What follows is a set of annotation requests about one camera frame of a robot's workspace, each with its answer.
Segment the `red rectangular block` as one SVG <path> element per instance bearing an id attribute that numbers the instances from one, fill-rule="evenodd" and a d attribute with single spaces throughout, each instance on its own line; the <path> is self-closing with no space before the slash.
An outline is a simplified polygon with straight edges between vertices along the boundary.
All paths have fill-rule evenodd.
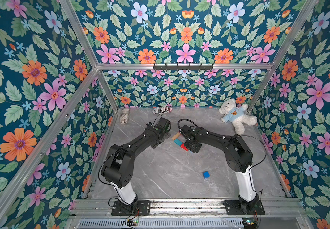
<path id="1" fill-rule="evenodd" d="M 185 151 L 188 151 L 188 148 L 185 146 L 185 144 L 182 144 L 180 147 L 181 147 L 182 149 L 184 149 Z"/>

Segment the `teal rectangular block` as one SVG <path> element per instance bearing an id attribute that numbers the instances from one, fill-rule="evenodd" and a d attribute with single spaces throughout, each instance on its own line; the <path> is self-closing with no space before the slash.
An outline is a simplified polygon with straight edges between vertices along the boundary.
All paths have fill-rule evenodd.
<path id="1" fill-rule="evenodd" d="M 182 146 L 183 145 L 183 142 L 180 141 L 179 139 L 175 139 L 174 142 L 178 145 L 178 146 Z"/>

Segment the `natural wood block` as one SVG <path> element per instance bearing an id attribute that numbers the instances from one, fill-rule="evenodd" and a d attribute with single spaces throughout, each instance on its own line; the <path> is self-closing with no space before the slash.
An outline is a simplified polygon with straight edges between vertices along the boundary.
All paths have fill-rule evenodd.
<path id="1" fill-rule="evenodd" d="M 172 137 L 172 140 L 175 141 L 180 135 L 181 135 L 180 132 L 176 133 L 176 134 Z"/>

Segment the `dark blue small block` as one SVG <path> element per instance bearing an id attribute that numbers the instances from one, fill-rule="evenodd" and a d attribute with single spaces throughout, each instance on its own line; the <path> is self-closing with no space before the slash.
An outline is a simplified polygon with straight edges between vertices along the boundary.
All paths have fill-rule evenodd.
<path id="1" fill-rule="evenodd" d="M 203 172 L 203 177 L 204 177 L 204 179 L 209 178 L 210 177 L 209 172 L 208 171 Z"/>

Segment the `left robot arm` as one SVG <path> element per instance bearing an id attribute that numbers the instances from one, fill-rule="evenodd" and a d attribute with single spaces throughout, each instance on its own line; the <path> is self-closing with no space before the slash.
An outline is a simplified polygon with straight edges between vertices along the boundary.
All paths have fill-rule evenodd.
<path id="1" fill-rule="evenodd" d="M 135 159 L 148 147 L 155 149 L 163 143 L 170 136 L 171 125 L 168 119 L 161 117 L 156 124 L 148 123 L 132 141 L 110 147 L 101 168 L 101 176 L 114 187 L 122 204 L 132 206 L 138 199 L 131 185 Z"/>

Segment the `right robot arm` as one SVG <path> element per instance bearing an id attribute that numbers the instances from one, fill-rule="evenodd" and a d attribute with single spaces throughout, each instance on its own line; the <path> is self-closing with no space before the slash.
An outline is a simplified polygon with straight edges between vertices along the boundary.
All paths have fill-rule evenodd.
<path id="1" fill-rule="evenodd" d="M 177 122 L 180 134 L 186 139 L 185 147 L 193 153 L 198 153 L 204 144 L 223 151 L 227 165 L 235 172 L 239 201 L 251 203 L 259 200 L 252 177 L 253 153 L 243 136 L 221 135 L 199 127 L 189 119 L 180 119 Z"/>

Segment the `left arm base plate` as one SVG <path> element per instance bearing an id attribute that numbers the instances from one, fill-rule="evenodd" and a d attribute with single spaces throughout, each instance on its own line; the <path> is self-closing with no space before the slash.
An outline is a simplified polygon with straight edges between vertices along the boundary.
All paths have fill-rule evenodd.
<path id="1" fill-rule="evenodd" d="M 137 200 L 131 205 L 126 205 L 119 200 L 113 204 L 111 216 L 149 216 L 151 202 L 149 200 Z"/>

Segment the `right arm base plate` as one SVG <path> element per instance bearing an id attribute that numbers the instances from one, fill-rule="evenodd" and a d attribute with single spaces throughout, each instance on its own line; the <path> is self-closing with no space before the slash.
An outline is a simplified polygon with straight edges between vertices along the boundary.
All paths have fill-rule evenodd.
<path id="1" fill-rule="evenodd" d="M 265 215 L 265 210 L 260 200 L 251 202 L 224 200 L 222 204 L 225 206 L 228 215 Z"/>

